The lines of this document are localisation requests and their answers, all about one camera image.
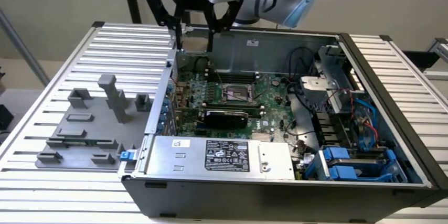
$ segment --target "red cable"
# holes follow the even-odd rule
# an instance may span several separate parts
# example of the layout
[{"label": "red cable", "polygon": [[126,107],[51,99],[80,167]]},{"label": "red cable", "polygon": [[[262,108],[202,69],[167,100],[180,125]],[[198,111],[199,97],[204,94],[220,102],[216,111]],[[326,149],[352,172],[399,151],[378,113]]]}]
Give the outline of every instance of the red cable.
[{"label": "red cable", "polygon": [[364,125],[374,131],[375,141],[378,141],[378,139],[379,139],[379,132],[376,131],[376,129],[374,128],[374,126],[371,124],[364,123]]}]

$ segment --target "power supply label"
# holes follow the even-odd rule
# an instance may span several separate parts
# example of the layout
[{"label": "power supply label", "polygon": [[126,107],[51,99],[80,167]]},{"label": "power supply label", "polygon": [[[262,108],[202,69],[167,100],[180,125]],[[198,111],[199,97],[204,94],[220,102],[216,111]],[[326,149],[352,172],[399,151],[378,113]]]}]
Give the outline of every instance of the power supply label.
[{"label": "power supply label", "polygon": [[222,172],[250,172],[248,143],[207,140],[206,169]]}]

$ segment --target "metal slat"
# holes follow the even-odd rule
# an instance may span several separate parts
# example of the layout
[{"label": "metal slat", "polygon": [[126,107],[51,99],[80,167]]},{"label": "metal slat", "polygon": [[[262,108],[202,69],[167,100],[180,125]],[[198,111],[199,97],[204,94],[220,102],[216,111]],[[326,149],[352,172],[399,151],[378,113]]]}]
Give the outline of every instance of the metal slat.
[{"label": "metal slat", "polygon": [[122,38],[158,38],[158,39],[170,39],[171,36],[167,33],[134,33],[134,32],[123,32],[123,31],[102,31],[98,33],[103,37],[122,37]]},{"label": "metal slat", "polygon": [[90,224],[152,224],[167,223],[166,220],[151,220],[140,213],[115,212],[58,212],[28,211],[0,212],[4,223],[90,223]]},{"label": "metal slat", "polygon": [[118,202],[0,201],[6,211],[140,212],[136,204]]},{"label": "metal slat", "polygon": [[448,138],[446,136],[422,136],[420,139],[430,150],[448,150]]},{"label": "metal slat", "polygon": [[391,51],[391,49],[388,48],[388,50],[380,50],[380,49],[360,49],[363,54],[367,55],[391,55],[394,56],[395,53]]},{"label": "metal slat", "polygon": [[168,52],[172,47],[170,46],[163,46],[163,45],[156,45],[156,46],[148,46],[148,45],[128,45],[128,44],[106,44],[106,43],[98,43],[94,42],[90,44],[88,49],[106,49],[106,50],[128,50],[128,51],[147,51],[147,52]]},{"label": "metal slat", "polygon": [[419,135],[443,135],[448,137],[448,127],[443,127],[440,125],[426,124],[424,122],[420,124],[411,124],[415,131]]},{"label": "metal slat", "polygon": [[120,182],[119,176],[115,172],[52,172],[52,171],[7,171],[0,173],[0,179],[8,180],[52,180],[52,181],[84,181],[84,182]]},{"label": "metal slat", "polygon": [[422,85],[419,80],[412,77],[379,76],[379,79],[383,84]]},{"label": "metal slat", "polygon": [[363,37],[354,37],[352,38],[355,43],[375,43],[375,44],[384,44],[384,41],[380,38],[363,38]]},{"label": "metal slat", "polygon": [[134,203],[134,200],[126,191],[4,190],[0,194],[0,200]]},{"label": "metal slat", "polygon": [[368,62],[402,62],[395,56],[364,55]]},{"label": "metal slat", "polygon": [[146,67],[163,67],[166,64],[164,60],[135,60],[135,59],[116,59],[116,58],[99,58],[99,57],[82,57],[79,63],[86,64],[99,64],[104,63],[115,64],[118,66],[146,66]]},{"label": "metal slat", "polygon": [[390,49],[387,44],[358,43],[359,49]]},{"label": "metal slat", "polygon": [[0,188],[8,189],[58,189],[58,190],[98,190],[126,191],[120,182],[67,182],[39,180],[0,180]]},{"label": "metal slat", "polygon": [[166,59],[166,54],[160,52],[130,52],[130,51],[107,51],[107,50],[86,50],[84,56],[99,56],[99,57],[120,57],[126,58],[144,58],[144,59]]},{"label": "metal slat", "polygon": [[430,150],[439,164],[448,164],[448,150]]},{"label": "metal slat", "polygon": [[410,123],[434,123],[434,124],[443,124],[446,126],[448,124],[448,118],[408,118]]},{"label": "metal slat", "polygon": [[374,72],[378,76],[402,76],[402,77],[414,77],[414,73],[406,69],[374,69]]},{"label": "metal slat", "polygon": [[400,62],[376,62],[370,61],[370,65],[374,69],[386,68],[386,69],[408,69],[406,65]]}]

